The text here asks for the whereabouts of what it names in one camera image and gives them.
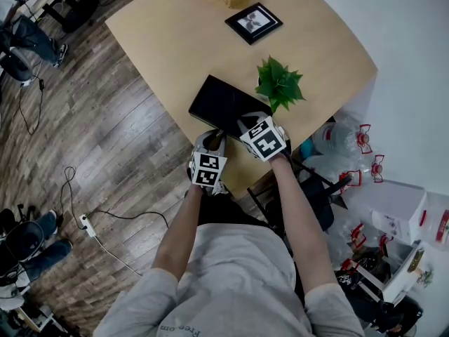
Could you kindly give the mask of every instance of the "picture frame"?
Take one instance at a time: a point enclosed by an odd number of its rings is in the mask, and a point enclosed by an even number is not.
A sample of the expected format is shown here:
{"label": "picture frame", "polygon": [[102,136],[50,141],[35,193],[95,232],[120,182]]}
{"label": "picture frame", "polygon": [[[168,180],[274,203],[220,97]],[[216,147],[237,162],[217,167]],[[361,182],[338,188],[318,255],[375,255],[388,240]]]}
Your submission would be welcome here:
{"label": "picture frame", "polygon": [[256,3],[225,20],[249,45],[283,25],[270,10]]}

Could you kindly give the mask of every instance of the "red label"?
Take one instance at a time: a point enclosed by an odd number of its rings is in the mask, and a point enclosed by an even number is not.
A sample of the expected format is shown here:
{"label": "red label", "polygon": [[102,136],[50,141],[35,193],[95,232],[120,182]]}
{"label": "red label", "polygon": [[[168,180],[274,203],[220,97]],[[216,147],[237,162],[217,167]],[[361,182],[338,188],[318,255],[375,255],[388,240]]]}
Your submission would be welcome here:
{"label": "red label", "polygon": [[449,221],[449,210],[445,210],[443,213],[443,217],[441,219],[440,227],[438,228],[438,232],[436,233],[436,241],[443,243],[443,238],[445,235],[446,225]]}
{"label": "red label", "polygon": [[326,132],[324,133],[324,139],[327,141],[330,141],[330,134],[332,133],[332,130],[328,128]]}

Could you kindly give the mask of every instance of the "power strip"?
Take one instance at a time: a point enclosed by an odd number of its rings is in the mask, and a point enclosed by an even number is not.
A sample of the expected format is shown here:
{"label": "power strip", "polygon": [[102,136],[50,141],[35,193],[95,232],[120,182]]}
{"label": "power strip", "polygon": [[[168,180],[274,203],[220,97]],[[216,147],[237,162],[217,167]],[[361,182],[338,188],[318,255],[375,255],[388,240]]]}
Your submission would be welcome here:
{"label": "power strip", "polygon": [[89,221],[88,217],[86,215],[81,215],[80,218],[81,223],[83,226],[86,227],[86,231],[90,237],[95,237],[97,233],[95,232],[95,229],[93,228],[91,222]]}

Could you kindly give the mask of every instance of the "black and white marker cube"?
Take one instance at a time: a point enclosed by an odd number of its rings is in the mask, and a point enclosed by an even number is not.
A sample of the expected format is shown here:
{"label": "black and white marker cube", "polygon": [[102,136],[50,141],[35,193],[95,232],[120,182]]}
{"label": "black and white marker cube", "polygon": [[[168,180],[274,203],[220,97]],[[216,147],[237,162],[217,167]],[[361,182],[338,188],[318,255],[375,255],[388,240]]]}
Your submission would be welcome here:
{"label": "black and white marker cube", "polygon": [[226,164],[226,157],[194,152],[189,163],[195,185],[215,187]]}
{"label": "black and white marker cube", "polygon": [[266,161],[286,148],[283,130],[277,126],[271,116],[258,123],[240,137],[249,152]]}

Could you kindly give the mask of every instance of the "black picture frame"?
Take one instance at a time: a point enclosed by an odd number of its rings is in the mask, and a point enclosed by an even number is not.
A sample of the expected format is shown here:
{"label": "black picture frame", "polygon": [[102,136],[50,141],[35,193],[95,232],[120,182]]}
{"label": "black picture frame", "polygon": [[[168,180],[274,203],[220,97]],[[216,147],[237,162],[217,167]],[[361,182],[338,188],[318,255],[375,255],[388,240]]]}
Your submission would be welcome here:
{"label": "black picture frame", "polygon": [[[239,20],[247,18],[251,13],[256,11],[260,13],[265,20],[268,20],[268,22],[261,27],[258,27],[253,32],[250,32],[247,28],[241,25],[241,23],[239,23]],[[237,34],[239,34],[240,37],[249,45],[253,45],[256,41],[283,25],[283,22],[261,3],[256,3],[249,6],[248,8],[231,16],[229,19],[226,19],[224,22],[228,24]]]}

